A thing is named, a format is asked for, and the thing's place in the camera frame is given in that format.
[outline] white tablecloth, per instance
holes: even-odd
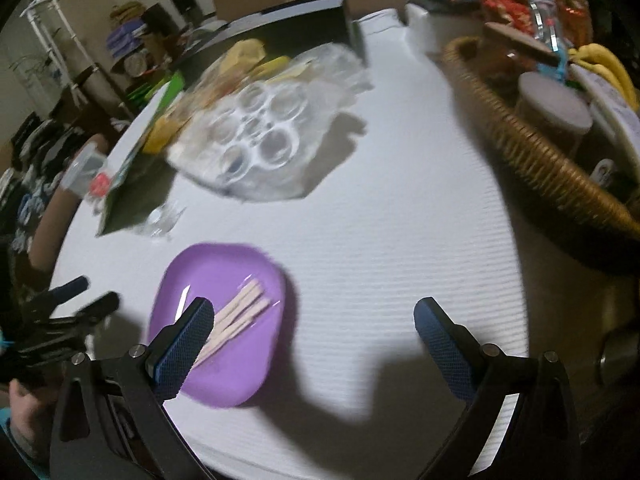
[[[80,274],[92,282],[60,315],[107,290],[122,295],[103,334],[118,351],[144,339],[162,274],[189,245],[252,244],[282,267],[295,291],[289,364],[274,363],[249,406],[212,410],[183,394],[165,404],[201,459],[239,479],[415,478],[462,410],[415,333],[422,297],[481,343],[527,354],[507,211],[445,77],[410,53],[388,16],[363,28],[374,88],[334,124],[321,156],[335,167],[306,198],[242,203],[177,175],[170,199],[186,210],[169,240],[96,238],[83,204],[56,266],[53,285]],[[112,166],[151,114],[130,127]],[[495,454],[514,400],[479,465]]]

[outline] metal bolt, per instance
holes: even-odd
[[[85,357],[86,355],[84,354],[84,352],[78,352],[71,358],[71,362],[75,365],[79,365],[82,361],[84,361]]]
[[[146,351],[146,346],[144,345],[133,345],[130,349],[129,349],[129,355],[131,357],[140,357],[142,354],[144,354]]]
[[[548,352],[545,352],[545,359],[550,363],[557,363],[558,354],[556,354],[553,350],[549,350]]]
[[[493,343],[487,343],[482,345],[482,353],[489,357],[498,357],[498,355],[500,355],[500,349]]]

